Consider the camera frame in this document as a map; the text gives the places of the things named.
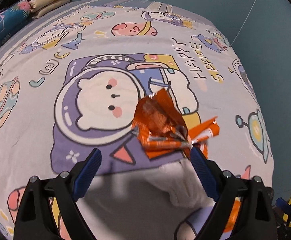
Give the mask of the white tissue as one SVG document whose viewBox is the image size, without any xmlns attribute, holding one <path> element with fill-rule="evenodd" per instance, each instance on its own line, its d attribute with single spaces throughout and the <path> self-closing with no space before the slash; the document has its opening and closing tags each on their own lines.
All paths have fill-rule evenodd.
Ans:
<svg viewBox="0 0 291 240">
<path fill-rule="evenodd" d="M 214 200 L 205 193 L 188 159 L 164 164 L 151 171 L 146 179 L 157 189 L 168 193 L 173 206 L 201 208 L 215 204 Z"/>
</svg>

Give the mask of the orange snack wrapper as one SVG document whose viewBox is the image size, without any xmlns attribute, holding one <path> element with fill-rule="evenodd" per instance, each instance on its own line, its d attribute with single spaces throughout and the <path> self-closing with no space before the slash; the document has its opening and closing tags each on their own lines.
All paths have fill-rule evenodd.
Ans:
<svg viewBox="0 0 291 240">
<path fill-rule="evenodd" d="M 165 89 L 139 100 L 131 129 L 149 159 L 177 151 L 190 159 L 195 146 L 208 157 L 207 140 L 220 132 L 216 117 L 200 123 L 197 114 L 182 115 Z"/>
</svg>

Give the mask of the cartoon space print bedsheet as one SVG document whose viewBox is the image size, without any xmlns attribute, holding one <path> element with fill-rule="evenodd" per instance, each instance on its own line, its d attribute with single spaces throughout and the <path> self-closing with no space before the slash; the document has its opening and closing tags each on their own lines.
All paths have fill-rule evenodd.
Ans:
<svg viewBox="0 0 291 240">
<path fill-rule="evenodd" d="M 139 100 L 165 89 L 182 115 L 213 117 L 208 158 L 271 186 L 273 155 L 253 86 L 209 20 L 141 0 L 69 3 L 0 48 L 0 233 L 12 239 L 31 176 L 56 177 L 98 148 L 78 207 L 98 239 L 192 239 L 212 206 L 173 206 L 146 176 L 187 159 L 149 159 L 131 129 Z"/>
</svg>

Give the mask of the blue floral folded quilt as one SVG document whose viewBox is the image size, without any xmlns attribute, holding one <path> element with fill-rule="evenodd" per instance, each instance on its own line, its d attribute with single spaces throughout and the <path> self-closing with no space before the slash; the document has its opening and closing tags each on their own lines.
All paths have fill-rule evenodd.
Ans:
<svg viewBox="0 0 291 240">
<path fill-rule="evenodd" d="M 0 47 L 27 24 L 30 12 L 27 0 L 20 0 L 0 12 Z"/>
</svg>

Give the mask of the beige folded blanket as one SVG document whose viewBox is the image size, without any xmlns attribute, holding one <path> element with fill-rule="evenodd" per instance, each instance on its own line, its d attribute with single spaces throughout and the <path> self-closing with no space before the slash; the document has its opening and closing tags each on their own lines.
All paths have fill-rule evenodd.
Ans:
<svg viewBox="0 0 291 240">
<path fill-rule="evenodd" d="M 70 0 L 30 0 L 31 16 L 33 18 L 40 18 L 48 12 L 57 9 L 67 3 Z"/>
</svg>

